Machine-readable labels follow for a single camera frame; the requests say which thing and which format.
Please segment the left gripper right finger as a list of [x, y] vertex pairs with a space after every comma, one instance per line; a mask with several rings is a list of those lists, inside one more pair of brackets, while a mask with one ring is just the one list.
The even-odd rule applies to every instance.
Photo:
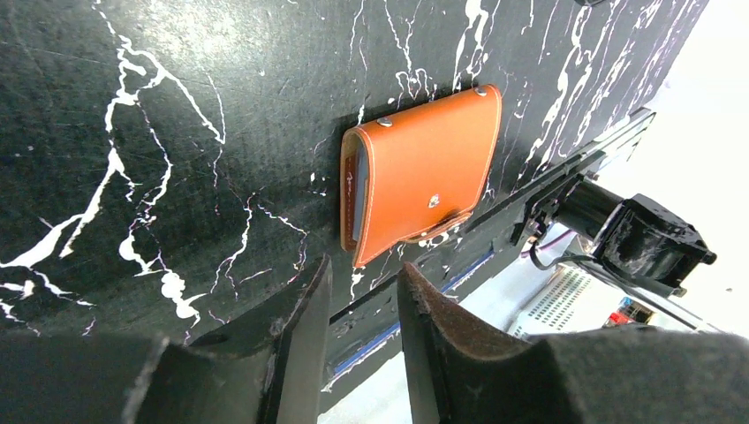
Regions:
[[411, 263], [397, 303], [416, 423], [745, 423], [748, 343], [624, 325], [512, 337]]

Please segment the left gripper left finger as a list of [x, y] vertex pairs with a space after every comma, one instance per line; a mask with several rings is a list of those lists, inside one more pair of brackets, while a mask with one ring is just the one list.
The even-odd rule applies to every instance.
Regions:
[[164, 335], [4, 336], [4, 423], [314, 423], [332, 263], [190, 345]]

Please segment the brown leather card holder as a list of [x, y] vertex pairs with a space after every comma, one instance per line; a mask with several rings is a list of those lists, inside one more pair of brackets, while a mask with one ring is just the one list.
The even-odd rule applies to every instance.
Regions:
[[501, 118], [502, 94], [487, 84], [344, 133], [340, 239], [353, 267], [471, 216], [484, 193]]

